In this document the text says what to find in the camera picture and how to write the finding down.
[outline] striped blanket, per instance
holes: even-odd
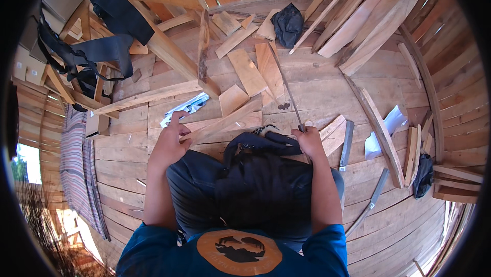
[[[87,112],[68,106],[61,134],[61,184],[70,209],[109,238],[97,190],[94,141],[85,139],[86,117]]]

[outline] person's left hand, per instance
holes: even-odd
[[[169,126],[165,127],[159,135],[159,139],[148,159],[147,170],[152,170],[158,174],[163,173],[171,164],[179,161],[191,146],[191,139],[179,143],[179,136],[191,133],[186,126],[179,123],[181,116],[188,116],[185,111],[172,113]]]

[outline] metal blade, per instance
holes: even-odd
[[[339,171],[345,171],[350,159],[351,142],[353,140],[354,122],[346,121],[346,133],[344,135],[343,152],[339,161]]]
[[[288,95],[290,95],[290,100],[292,101],[293,108],[295,109],[295,114],[297,115],[297,118],[298,118],[298,123],[300,124],[298,126],[298,128],[300,129],[301,132],[305,133],[304,124],[302,123],[302,120],[300,119],[300,115],[298,114],[297,105],[295,104],[295,101],[293,100],[292,92],[290,90],[290,87],[288,86],[288,82],[286,81],[285,74],[283,73],[283,70],[281,69],[281,65],[279,64],[278,58],[276,57],[276,53],[274,53],[273,47],[271,47],[269,42],[267,43],[267,46],[270,48],[271,53],[273,54],[273,59],[276,62],[276,65],[278,65],[278,69],[279,69],[279,72],[281,74],[281,78],[283,79],[283,83],[286,86],[286,90],[288,91]]]
[[[380,196],[380,193],[382,193],[382,189],[384,188],[384,184],[387,181],[387,177],[389,176],[389,170],[384,169],[382,170],[382,175],[378,179],[377,187],[375,188],[375,191],[373,192],[372,199],[370,202],[375,205],[375,203],[378,200],[378,197]]]

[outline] person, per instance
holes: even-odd
[[[173,113],[148,160],[144,220],[121,254],[117,275],[349,276],[340,184],[335,182],[337,171],[331,170],[315,127],[306,127],[305,133],[291,130],[313,167],[308,185],[310,211],[302,210],[310,214],[302,256],[271,232],[227,227],[226,221],[212,212],[213,182],[201,180],[202,172],[187,176],[181,174],[185,171],[177,171],[193,167],[196,160],[192,156],[196,152],[188,150],[192,139],[179,142],[179,135],[190,133],[179,123],[179,118],[187,115],[184,111]],[[305,190],[306,185],[296,186]],[[290,226],[287,222],[281,225]],[[187,242],[182,246],[177,245],[178,229],[186,234]]]

